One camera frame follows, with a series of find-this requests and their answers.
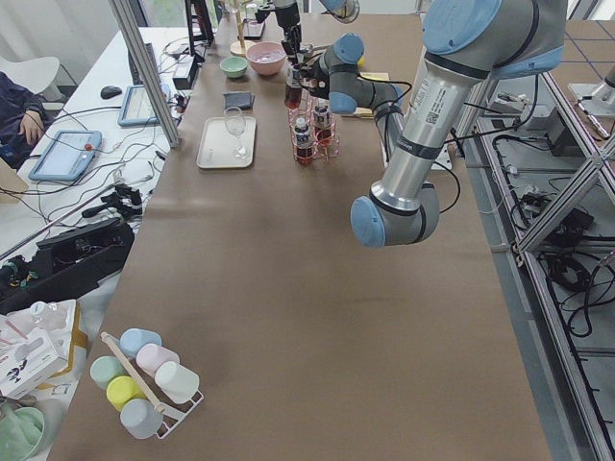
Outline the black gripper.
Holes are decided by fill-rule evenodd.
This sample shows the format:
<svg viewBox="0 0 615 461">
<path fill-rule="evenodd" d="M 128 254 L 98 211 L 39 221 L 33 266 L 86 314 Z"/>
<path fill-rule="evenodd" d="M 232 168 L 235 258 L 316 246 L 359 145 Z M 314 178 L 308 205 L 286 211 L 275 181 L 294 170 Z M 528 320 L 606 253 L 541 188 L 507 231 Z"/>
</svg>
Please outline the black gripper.
<svg viewBox="0 0 615 461">
<path fill-rule="evenodd" d="M 288 56 L 296 56 L 301 50 L 302 28 L 297 20 L 281 23 L 283 28 L 282 46 Z"/>
<path fill-rule="evenodd" d="M 310 96 L 319 99 L 329 98 L 330 78 L 328 72 L 321 68 L 319 58 L 301 64 L 299 72 L 302 88 Z"/>
</svg>

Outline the person forearm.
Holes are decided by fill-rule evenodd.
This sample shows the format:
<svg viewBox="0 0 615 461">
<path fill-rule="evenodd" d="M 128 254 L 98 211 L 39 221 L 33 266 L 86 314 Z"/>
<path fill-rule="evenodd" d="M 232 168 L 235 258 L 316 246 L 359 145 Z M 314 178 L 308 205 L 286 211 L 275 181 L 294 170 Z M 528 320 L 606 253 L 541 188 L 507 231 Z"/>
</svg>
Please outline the person forearm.
<svg viewBox="0 0 615 461">
<path fill-rule="evenodd" d="M 1 158 L 18 169 L 50 125 L 42 98 L 1 73 Z"/>
</svg>

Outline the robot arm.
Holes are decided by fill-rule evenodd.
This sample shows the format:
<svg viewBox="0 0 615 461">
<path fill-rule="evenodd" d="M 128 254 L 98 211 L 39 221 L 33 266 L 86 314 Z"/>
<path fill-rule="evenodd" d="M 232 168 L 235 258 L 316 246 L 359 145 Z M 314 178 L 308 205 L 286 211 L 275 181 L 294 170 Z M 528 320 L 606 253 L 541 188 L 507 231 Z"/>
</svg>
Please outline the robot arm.
<svg viewBox="0 0 615 461">
<path fill-rule="evenodd" d="M 368 108 L 381 140 L 392 149 L 383 177 L 354 200 L 351 224 L 372 248 L 428 238 L 439 219 L 439 201 L 426 177 L 472 87 L 493 77 L 525 77 L 554 69 L 562 60 L 564 1 L 435 1 L 423 22 L 427 73 L 409 112 L 395 103 L 392 84 L 359 78 L 360 36 L 341 36 L 319 57 L 312 76 L 329 84 L 332 112 Z"/>
<path fill-rule="evenodd" d="M 341 23 L 354 22 L 360 13 L 357 0 L 322 0 L 326 12 Z M 283 29 L 282 46 L 292 58 L 301 51 L 302 28 L 299 7 L 295 0 L 274 0 L 274 13 L 278 25 Z"/>
</svg>

